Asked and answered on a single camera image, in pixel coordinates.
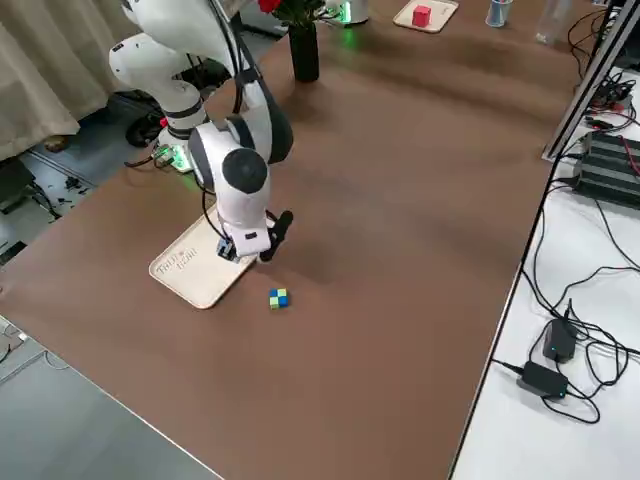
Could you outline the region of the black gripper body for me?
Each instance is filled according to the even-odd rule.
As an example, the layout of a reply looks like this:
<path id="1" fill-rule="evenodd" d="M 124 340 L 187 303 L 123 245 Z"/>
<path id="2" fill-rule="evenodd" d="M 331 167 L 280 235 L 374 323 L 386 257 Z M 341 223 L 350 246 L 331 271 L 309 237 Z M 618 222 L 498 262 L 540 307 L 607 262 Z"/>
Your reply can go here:
<path id="1" fill-rule="evenodd" d="M 259 260 L 262 263 L 272 260 L 278 248 L 285 240 L 286 233 L 294 220 L 293 213 L 290 210 L 284 210 L 279 217 L 267 210 L 266 216 L 268 220 L 267 231 L 270 239 L 270 247 L 259 254 Z"/>

